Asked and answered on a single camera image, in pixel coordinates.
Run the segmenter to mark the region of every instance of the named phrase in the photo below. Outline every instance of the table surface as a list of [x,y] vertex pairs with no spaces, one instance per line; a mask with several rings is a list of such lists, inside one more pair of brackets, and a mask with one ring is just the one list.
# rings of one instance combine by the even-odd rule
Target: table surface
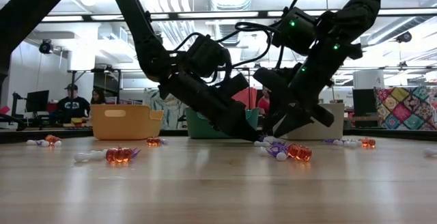
[[[423,141],[378,139],[375,150],[321,142],[308,163],[278,162],[251,143],[170,137],[65,139],[50,150],[0,145],[0,223],[435,223],[437,158]],[[75,163],[122,144],[129,165]]]

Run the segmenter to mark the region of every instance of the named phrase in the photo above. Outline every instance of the orange bin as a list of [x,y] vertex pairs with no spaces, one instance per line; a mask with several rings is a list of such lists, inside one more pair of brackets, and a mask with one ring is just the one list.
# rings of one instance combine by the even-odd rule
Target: orange bin
[[95,138],[100,140],[142,140],[159,136],[164,111],[152,111],[147,105],[95,104],[91,122]]

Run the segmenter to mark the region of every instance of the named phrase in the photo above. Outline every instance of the red shirt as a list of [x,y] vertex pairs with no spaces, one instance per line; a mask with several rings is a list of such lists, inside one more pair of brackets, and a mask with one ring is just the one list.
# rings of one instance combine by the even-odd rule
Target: red shirt
[[262,97],[258,101],[258,108],[263,109],[266,112],[266,115],[267,115],[268,114],[268,109],[270,108],[270,101],[266,100],[264,97]]

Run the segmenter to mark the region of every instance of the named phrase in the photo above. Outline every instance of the teal bin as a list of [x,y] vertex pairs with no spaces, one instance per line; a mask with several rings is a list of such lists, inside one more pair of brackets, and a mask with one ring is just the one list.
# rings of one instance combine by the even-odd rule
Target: teal bin
[[[213,129],[207,119],[191,108],[185,109],[185,115],[188,135],[191,139],[231,139],[224,133]],[[258,108],[246,111],[246,120],[254,129],[258,126],[258,115]]]

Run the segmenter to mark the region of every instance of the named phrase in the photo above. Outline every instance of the black t-shirt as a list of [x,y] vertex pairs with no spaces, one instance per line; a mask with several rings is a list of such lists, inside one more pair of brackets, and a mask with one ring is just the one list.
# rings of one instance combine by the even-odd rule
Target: black t-shirt
[[66,97],[57,103],[57,110],[64,114],[64,120],[85,117],[89,115],[89,103],[86,99],[77,97],[73,99],[73,109],[71,109],[71,99]]

